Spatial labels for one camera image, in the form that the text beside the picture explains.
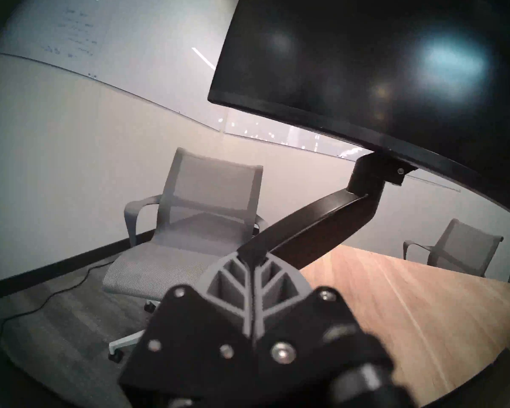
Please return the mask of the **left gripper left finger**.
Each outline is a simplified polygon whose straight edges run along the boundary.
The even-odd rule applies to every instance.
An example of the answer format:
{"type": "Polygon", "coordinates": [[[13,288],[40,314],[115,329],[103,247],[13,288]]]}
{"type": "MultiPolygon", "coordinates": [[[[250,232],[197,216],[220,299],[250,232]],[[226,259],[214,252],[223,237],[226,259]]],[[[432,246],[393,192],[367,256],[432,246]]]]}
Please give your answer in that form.
{"type": "Polygon", "coordinates": [[[251,274],[232,253],[166,292],[122,370],[125,395],[215,395],[251,381],[251,274]]]}

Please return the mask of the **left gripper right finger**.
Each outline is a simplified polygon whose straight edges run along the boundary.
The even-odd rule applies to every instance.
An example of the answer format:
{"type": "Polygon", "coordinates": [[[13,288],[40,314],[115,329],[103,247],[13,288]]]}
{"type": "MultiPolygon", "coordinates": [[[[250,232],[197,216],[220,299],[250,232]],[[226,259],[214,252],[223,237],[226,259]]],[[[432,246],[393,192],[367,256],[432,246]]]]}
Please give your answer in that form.
{"type": "Polygon", "coordinates": [[[392,395],[392,359],[340,293],[272,255],[253,269],[253,395],[392,395]]]}

